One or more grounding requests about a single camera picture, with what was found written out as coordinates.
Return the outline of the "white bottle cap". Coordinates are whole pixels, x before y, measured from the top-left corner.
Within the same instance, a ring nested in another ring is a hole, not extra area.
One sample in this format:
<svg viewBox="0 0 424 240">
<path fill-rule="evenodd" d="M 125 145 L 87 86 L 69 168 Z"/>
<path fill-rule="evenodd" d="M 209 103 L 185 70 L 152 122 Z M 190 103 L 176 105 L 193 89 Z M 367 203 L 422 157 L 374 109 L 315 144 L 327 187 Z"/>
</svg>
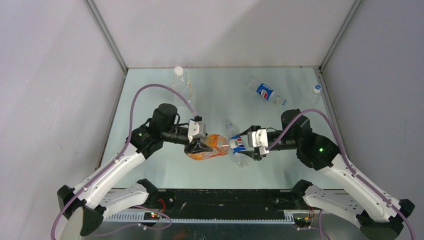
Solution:
<svg viewBox="0 0 424 240">
<path fill-rule="evenodd" d="M 173 69 L 173 71 L 174 71 L 174 74 L 175 74 L 176 76 L 181 76 L 181 75 L 183 75 L 183 74 L 184 74 L 184 69 L 183 69 L 181 66 L 176 66 L 176 67 Z"/>
<path fill-rule="evenodd" d="M 232 136 L 228 140 L 228 144 L 229 144 L 231 149 L 237 148 L 238 147 L 238 136 Z"/>
<path fill-rule="evenodd" d="M 316 93 L 316 94 L 319 94 L 321 91 L 322 91 L 322 86 L 321 85 L 319 85 L 319 84 L 317 84 L 317 85 L 315 85 L 314 87 L 313 87 L 313 90 L 312 90 L 314 93 Z"/>
</svg>

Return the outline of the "orange label plastic bottle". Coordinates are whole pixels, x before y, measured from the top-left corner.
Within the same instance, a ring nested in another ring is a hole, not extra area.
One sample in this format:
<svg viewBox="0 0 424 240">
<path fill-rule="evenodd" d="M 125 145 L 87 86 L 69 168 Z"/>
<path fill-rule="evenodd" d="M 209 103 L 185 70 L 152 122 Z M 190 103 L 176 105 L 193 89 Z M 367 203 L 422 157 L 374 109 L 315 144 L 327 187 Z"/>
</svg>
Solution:
<svg viewBox="0 0 424 240">
<path fill-rule="evenodd" d="M 184 147 L 184 153 L 196 161 L 226 156 L 229 153 L 228 140 L 219 134 L 196 138 Z"/>
</svg>

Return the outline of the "clear unlabelled plastic bottle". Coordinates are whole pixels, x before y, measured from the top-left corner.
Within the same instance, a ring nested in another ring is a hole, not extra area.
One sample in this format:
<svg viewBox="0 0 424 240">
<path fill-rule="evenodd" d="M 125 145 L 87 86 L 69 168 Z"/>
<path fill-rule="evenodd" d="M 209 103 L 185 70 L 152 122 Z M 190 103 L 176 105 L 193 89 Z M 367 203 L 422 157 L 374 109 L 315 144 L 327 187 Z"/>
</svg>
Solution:
<svg viewBox="0 0 424 240">
<path fill-rule="evenodd" d="M 310 90 L 302 99 L 299 109 L 301 111 L 306 109 L 314 109 L 322 96 L 322 91 L 320 93 L 314 93 L 313 88 Z"/>
</svg>

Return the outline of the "cream label clear bottle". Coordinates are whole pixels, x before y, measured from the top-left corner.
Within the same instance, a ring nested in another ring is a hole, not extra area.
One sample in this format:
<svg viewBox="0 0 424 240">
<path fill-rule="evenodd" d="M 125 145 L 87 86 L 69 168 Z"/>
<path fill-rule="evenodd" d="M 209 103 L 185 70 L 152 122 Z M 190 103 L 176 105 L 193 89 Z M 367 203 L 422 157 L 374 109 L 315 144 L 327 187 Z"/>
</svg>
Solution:
<svg viewBox="0 0 424 240">
<path fill-rule="evenodd" d="M 188 101 L 188 103 L 191 103 L 193 98 L 191 80 L 185 70 L 184 74 L 181 76 L 177 76 L 173 72 L 172 88 L 178 93 L 180 93 Z"/>
</svg>

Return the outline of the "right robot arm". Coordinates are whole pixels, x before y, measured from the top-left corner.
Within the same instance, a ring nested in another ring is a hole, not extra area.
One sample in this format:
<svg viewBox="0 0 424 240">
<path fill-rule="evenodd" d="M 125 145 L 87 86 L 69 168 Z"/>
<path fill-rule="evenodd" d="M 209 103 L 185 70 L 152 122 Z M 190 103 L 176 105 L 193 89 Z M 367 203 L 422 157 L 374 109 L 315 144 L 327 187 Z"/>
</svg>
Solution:
<svg viewBox="0 0 424 240">
<path fill-rule="evenodd" d="M 249 145 L 243 154 L 260 161 L 271 151 L 295 150 L 302 164 L 337 182 L 348 194 L 344 198 L 301 179 L 290 191 L 295 208 L 309 206 L 336 215 L 369 240 L 395 240 L 404 227 L 411 228 L 408 217 L 415 205 L 391 196 L 366 177 L 348 159 L 339 138 L 330 140 L 313 132 L 306 110 L 286 110 L 281 125 L 274 131 L 250 126 L 243 132 Z"/>
</svg>

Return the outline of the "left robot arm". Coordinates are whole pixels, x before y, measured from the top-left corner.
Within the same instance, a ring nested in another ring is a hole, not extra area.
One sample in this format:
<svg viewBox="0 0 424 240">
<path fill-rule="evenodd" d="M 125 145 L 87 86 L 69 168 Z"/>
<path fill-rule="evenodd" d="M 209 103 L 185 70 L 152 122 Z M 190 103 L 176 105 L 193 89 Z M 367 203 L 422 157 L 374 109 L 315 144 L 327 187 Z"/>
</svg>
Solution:
<svg viewBox="0 0 424 240">
<path fill-rule="evenodd" d="M 59 239 L 80 240 L 95 232 L 113 214 L 140 205 L 145 208 L 156 206 L 157 189 L 147 179 L 112 194 L 109 191 L 160 150 L 165 142 L 182 145 L 188 154 L 199 152 L 198 145 L 207 137 L 202 117 L 195 114 L 187 123 L 179 123 L 178 118 L 176 106 L 160 104 L 145 123 L 129 129 L 122 149 L 114 158 L 76 186 L 63 185 L 57 191 L 60 213 L 51 228 L 51 239 L 57 239 L 56 230 L 61 218 L 66 218 L 67 223 Z"/>
</svg>

